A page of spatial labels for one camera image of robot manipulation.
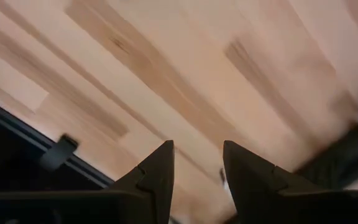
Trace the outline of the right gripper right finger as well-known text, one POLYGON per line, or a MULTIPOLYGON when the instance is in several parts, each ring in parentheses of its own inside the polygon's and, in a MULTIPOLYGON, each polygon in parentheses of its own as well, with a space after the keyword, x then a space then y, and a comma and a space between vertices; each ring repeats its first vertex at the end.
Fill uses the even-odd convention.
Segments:
POLYGON ((324 189, 230 140, 223 160, 241 224, 358 224, 358 190, 324 189))

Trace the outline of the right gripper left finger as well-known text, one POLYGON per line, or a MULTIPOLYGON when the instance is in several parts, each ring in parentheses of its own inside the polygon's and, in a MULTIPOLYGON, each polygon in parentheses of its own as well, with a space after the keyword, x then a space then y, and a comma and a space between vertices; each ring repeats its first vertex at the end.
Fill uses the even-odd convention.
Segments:
POLYGON ((0 224, 168 224, 174 164, 168 140, 106 189, 0 192, 0 224))

